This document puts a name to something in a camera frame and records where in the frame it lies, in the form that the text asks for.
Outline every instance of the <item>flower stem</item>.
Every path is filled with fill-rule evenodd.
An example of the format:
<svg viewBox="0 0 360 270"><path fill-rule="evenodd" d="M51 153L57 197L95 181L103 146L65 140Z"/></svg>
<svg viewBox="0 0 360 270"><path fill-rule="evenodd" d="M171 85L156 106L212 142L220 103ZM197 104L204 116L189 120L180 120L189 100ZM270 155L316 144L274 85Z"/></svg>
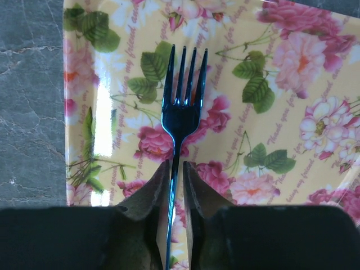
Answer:
<svg viewBox="0 0 360 270"><path fill-rule="evenodd" d="M132 165L127 165L127 164L123 164L123 163L116 162L116 161L111 161L111 160L106 160L106 159L95 159L95 161L101 161L101 162L116 164L117 166L129 167L129 168L132 168L132 169L136 168L135 166L132 166Z"/></svg>
<svg viewBox="0 0 360 270"><path fill-rule="evenodd" d="M239 167L239 159L240 159L240 156L243 154L241 152L241 148L242 148L242 145L244 144L245 137L246 137L247 143L249 144L249 148L250 148L250 152L251 152L251 144L250 144L249 136L248 136L248 133L246 131L244 131L244 133L242 135L241 142L240 142L239 150L238 150L238 152L236 154L236 159L235 159L233 164L231 164L228 168L225 169L225 170L229 170L229 169L232 168L229 175L231 175L233 172L235 172L237 170L237 168Z"/></svg>
<svg viewBox="0 0 360 270"><path fill-rule="evenodd" d="M245 47L244 51L246 51L248 45L258 45L258 44L264 44L264 43L267 43L268 41L265 41L265 42L262 42L268 38L270 38L271 36L275 35L276 33L272 33L270 35L267 35L265 36L266 32L269 30L271 24L268 24L268 26L266 27L265 31L261 34L261 36L259 36L257 39L255 40L252 40L252 41L249 41L249 42L244 42L243 44L241 45L237 45L237 46L234 46L232 48L228 48L228 49L223 49L221 51L218 51L216 52L215 54L216 55L219 55L219 56L224 56L223 54L226 53L226 52L229 52L229 51L232 51L232 50L235 50L237 48L240 48L240 47Z"/></svg>

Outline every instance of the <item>white flower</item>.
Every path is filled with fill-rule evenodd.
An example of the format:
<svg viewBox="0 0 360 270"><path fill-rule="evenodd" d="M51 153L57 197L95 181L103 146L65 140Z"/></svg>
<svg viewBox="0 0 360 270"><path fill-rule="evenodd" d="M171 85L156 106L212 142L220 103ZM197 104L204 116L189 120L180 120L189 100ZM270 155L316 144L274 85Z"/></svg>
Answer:
<svg viewBox="0 0 360 270"><path fill-rule="evenodd" d="M119 27L129 25L132 28L139 29L141 26L146 26L146 18L160 8L155 0L146 0L139 5L134 5L130 0L112 1L118 4L118 8L111 19ZM125 27L128 33L130 33L130 27Z"/></svg>
<svg viewBox="0 0 360 270"><path fill-rule="evenodd" d="M339 157L351 165L360 165L360 127L349 128L348 138L339 144Z"/></svg>
<svg viewBox="0 0 360 270"><path fill-rule="evenodd" d="M149 118L143 113L140 113L137 117L125 118L124 121L128 128L133 129L140 129L140 127L146 127L150 125Z"/></svg>

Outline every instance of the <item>square plate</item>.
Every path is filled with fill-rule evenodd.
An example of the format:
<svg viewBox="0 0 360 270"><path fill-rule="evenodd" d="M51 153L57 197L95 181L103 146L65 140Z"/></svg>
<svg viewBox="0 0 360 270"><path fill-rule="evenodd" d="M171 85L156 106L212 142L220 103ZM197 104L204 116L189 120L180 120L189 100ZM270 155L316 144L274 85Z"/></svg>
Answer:
<svg viewBox="0 0 360 270"><path fill-rule="evenodd" d="M198 64L209 50L182 151L204 181L239 205L330 204L359 223L359 29L284 0L65 0L68 205L115 205L171 159L160 103L176 44ZM181 184L177 197L173 264L187 269Z"/></svg>

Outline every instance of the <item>green leaf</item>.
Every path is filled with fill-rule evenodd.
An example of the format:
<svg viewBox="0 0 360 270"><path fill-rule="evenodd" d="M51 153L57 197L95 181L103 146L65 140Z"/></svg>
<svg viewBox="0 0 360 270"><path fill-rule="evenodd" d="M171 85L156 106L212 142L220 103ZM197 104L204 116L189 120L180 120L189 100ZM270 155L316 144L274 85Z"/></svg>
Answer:
<svg viewBox="0 0 360 270"><path fill-rule="evenodd" d="M84 160L93 158L93 150L94 144L92 140L85 140L84 149L83 149L83 157Z"/></svg>
<svg viewBox="0 0 360 270"><path fill-rule="evenodd" d="M99 180L93 177L89 178L86 184L90 185L93 188L93 190L97 193L102 194L104 192L104 186L102 185L102 183L100 183Z"/></svg>
<svg viewBox="0 0 360 270"><path fill-rule="evenodd" d="M251 51L247 54L248 58L251 59L252 62L256 63L260 67L260 71L263 71L265 66L265 56L260 51Z"/></svg>
<svg viewBox="0 0 360 270"><path fill-rule="evenodd" d="M85 15L85 10L80 5L75 4L73 8L64 11L62 26L65 31L74 31Z"/></svg>
<svg viewBox="0 0 360 270"><path fill-rule="evenodd" d="M112 109L111 110L111 134L114 136L116 133L116 127L117 127L117 122L116 122L116 109Z"/></svg>
<svg viewBox="0 0 360 270"><path fill-rule="evenodd" d="M83 148L84 159L91 159L93 155L93 146L94 146L94 136L93 129L95 126L95 121L92 118L92 109L89 107L88 113L85 116L83 123L83 137L85 140Z"/></svg>
<svg viewBox="0 0 360 270"><path fill-rule="evenodd" d="M282 166L279 166L276 169L273 169L273 171L277 174L284 174L289 171L291 171L295 166L296 160L287 158Z"/></svg>
<svg viewBox="0 0 360 270"><path fill-rule="evenodd" d="M251 157L257 164L264 165L264 160L266 158L265 145L263 143L256 145L251 152Z"/></svg>
<svg viewBox="0 0 360 270"><path fill-rule="evenodd" d="M157 97L158 97L158 93L156 90L154 90L148 94L143 94L140 97L139 102L143 103L143 104L152 104L156 100Z"/></svg>
<svg viewBox="0 0 360 270"><path fill-rule="evenodd" d="M270 110L274 102L275 102L275 94L274 92L272 92L270 88L268 88L268 91L266 92L263 99L258 103L254 103L254 110L256 111L257 114L262 114Z"/></svg>
<svg viewBox="0 0 360 270"><path fill-rule="evenodd" d="M259 163L257 163L251 156L246 155L244 156L244 165L253 168L259 166Z"/></svg>
<svg viewBox="0 0 360 270"><path fill-rule="evenodd" d="M257 74L260 74L261 70L259 64L256 62L243 61L234 68L232 74L241 79L250 79Z"/></svg>
<svg viewBox="0 0 360 270"><path fill-rule="evenodd" d="M93 122L92 109L91 109L91 107L89 107L88 112L85 116L84 123L83 123L83 136L84 136L85 140L90 140L93 137L92 122Z"/></svg>
<svg viewBox="0 0 360 270"><path fill-rule="evenodd" d="M92 164L91 165L91 168L90 168L90 173L89 173L89 176L90 177L95 177L99 174L101 170L101 165L95 165L95 164Z"/></svg>
<svg viewBox="0 0 360 270"><path fill-rule="evenodd" d="M91 41L92 46L98 52L113 52L120 43L120 37L115 31L109 29L104 38L95 39Z"/></svg>
<svg viewBox="0 0 360 270"><path fill-rule="evenodd" d="M170 268L173 268L173 266L178 262L178 259L174 256L170 257Z"/></svg>
<svg viewBox="0 0 360 270"><path fill-rule="evenodd" d="M172 49L172 45L169 42L166 41L161 41L155 49L155 53L157 53L158 55L160 55L164 62L165 62L165 66L168 66L169 64L169 58L170 58L170 53L171 53L171 49ZM177 59L177 55L175 54L175 59L174 59L174 64L176 65L178 59Z"/></svg>
<svg viewBox="0 0 360 270"><path fill-rule="evenodd" d="M269 170L275 171L284 166L286 160L287 150L276 150L265 157L264 166Z"/></svg>
<svg viewBox="0 0 360 270"><path fill-rule="evenodd" d="M268 81L262 76L252 77L246 84L242 92L242 101L244 103L258 103L268 92Z"/></svg>
<svg viewBox="0 0 360 270"><path fill-rule="evenodd" d="M167 65L163 57L155 52L143 52L140 67L146 79L152 82L161 81L167 73Z"/></svg>
<svg viewBox="0 0 360 270"><path fill-rule="evenodd" d="M109 15L101 11L86 14L82 20L82 32L90 42L106 38L109 32Z"/></svg>
<svg viewBox="0 0 360 270"><path fill-rule="evenodd" d="M157 82L152 82L146 78L132 78L128 80L128 87L138 95L146 95L156 91Z"/></svg>
<svg viewBox="0 0 360 270"><path fill-rule="evenodd" d="M119 167L119 172L120 172L122 180L126 180L126 174L125 174L124 166Z"/></svg>

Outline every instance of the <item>pink flower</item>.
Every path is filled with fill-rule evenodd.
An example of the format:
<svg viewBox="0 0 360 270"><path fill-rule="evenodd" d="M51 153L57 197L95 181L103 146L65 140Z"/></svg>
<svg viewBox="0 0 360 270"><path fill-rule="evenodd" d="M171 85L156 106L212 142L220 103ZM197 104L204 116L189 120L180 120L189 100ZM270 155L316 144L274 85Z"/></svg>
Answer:
<svg viewBox="0 0 360 270"><path fill-rule="evenodd" d="M339 142L347 138L346 125L353 115L346 101L337 97L318 98L307 106L305 117L300 123L300 137L304 148L315 149L316 153L334 152Z"/></svg>
<svg viewBox="0 0 360 270"><path fill-rule="evenodd" d="M177 14L186 19L199 17L213 18L213 13L223 12L226 8L225 0L163 0L170 2L171 7Z"/></svg>
<svg viewBox="0 0 360 270"><path fill-rule="evenodd" d="M139 150L134 154L134 158L138 159L144 155L153 161L162 162L173 157L173 139L161 124L156 125L155 128L141 127L137 137L140 138ZM182 147L181 155L189 155L186 146Z"/></svg>
<svg viewBox="0 0 360 270"><path fill-rule="evenodd" d="M360 165L360 127L349 128L346 139L340 141L339 157L349 165Z"/></svg>
<svg viewBox="0 0 360 270"><path fill-rule="evenodd" d="M92 188L85 183L74 187L66 184L66 197L68 206L89 206Z"/></svg>
<svg viewBox="0 0 360 270"><path fill-rule="evenodd" d="M130 183L125 183L123 181L117 181L116 184L123 190L123 195L125 198L129 197L130 195L134 194L139 188L145 185L146 181L136 179Z"/></svg>
<svg viewBox="0 0 360 270"><path fill-rule="evenodd" d="M189 270L189 261L182 260L181 262L177 262L172 266L171 270Z"/></svg>
<svg viewBox="0 0 360 270"><path fill-rule="evenodd" d="M319 204L322 202L328 202L331 199L331 194L327 193L327 190L325 188L321 190L317 190L311 195L309 195L309 200L314 204Z"/></svg>
<svg viewBox="0 0 360 270"><path fill-rule="evenodd" d="M81 95L95 77L93 59L87 47L76 50L70 40L64 40L64 81L66 98Z"/></svg>
<svg viewBox="0 0 360 270"><path fill-rule="evenodd" d="M177 199L175 201L175 213L176 213L176 216L179 216L180 217L180 220L181 222L183 223L183 226L185 227L186 225L186 221L185 221L185 210L183 208L183 201L180 200L180 199Z"/></svg>
<svg viewBox="0 0 360 270"><path fill-rule="evenodd" d="M205 138L206 132L208 131L207 124L204 120L200 120L199 127L193 134L190 134L184 141L184 146L191 145L193 143L199 142Z"/></svg>
<svg viewBox="0 0 360 270"><path fill-rule="evenodd" d="M351 216L354 222L360 224L360 197L353 198L344 205L344 210Z"/></svg>
<svg viewBox="0 0 360 270"><path fill-rule="evenodd" d="M348 169L351 168L351 165L348 163L342 163L340 165L340 170L339 170L339 174L345 173Z"/></svg>
<svg viewBox="0 0 360 270"><path fill-rule="evenodd" d="M184 230L184 224L181 221L181 217L176 215L173 222L173 229L171 234L171 242L179 243L179 236Z"/></svg>
<svg viewBox="0 0 360 270"><path fill-rule="evenodd" d="M228 175L224 173L222 169L222 163L214 160L208 164L200 163L196 166L197 173L201 179L224 196L230 187L230 182Z"/></svg>
<svg viewBox="0 0 360 270"><path fill-rule="evenodd" d="M65 117L73 116L77 109L78 105L74 100L65 99Z"/></svg>
<svg viewBox="0 0 360 270"><path fill-rule="evenodd" d="M307 98L307 89L319 76L325 62L326 44L319 37L301 32L289 34L274 52L273 64L280 69L276 84L298 97Z"/></svg>
<svg viewBox="0 0 360 270"><path fill-rule="evenodd" d="M137 4L140 4L141 2L143 2L145 0L131 0L131 2L134 4L134 5L137 5Z"/></svg>
<svg viewBox="0 0 360 270"><path fill-rule="evenodd" d="M269 0L263 2L263 10L258 12L257 16L263 23L274 23L276 28L302 31L321 24L321 18L329 13L286 0Z"/></svg>
<svg viewBox="0 0 360 270"><path fill-rule="evenodd" d="M319 159L320 160L324 160L324 159L328 159L330 156L332 156L334 153L333 152L325 152L325 151L322 151L320 156L319 156Z"/></svg>
<svg viewBox="0 0 360 270"><path fill-rule="evenodd" d="M169 16L170 30L174 32L184 22L184 16L174 12L172 16Z"/></svg>
<svg viewBox="0 0 360 270"><path fill-rule="evenodd" d="M324 68L328 72L335 72L343 65L343 59L336 53L348 53L355 44L356 38L354 35L338 35L320 37L320 39L326 41Z"/></svg>
<svg viewBox="0 0 360 270"><path fill-rule="evenodd" d="M208 111L209 116L206 119L208 128L219 133L226 128L227 122L230 120L230 114L224 110L230 107L230 101L227 96L221 95L214 100L213 107Z"/></svg>
<svg viewBox="0 0 360 270"><path fill-rule="evenodd" d="M273 185L273 177L264 174L258 177L254 172L241 175L235 182L230 184L232 198L239 205L251 205L262 203L271 198L276 192Z"/></svg>

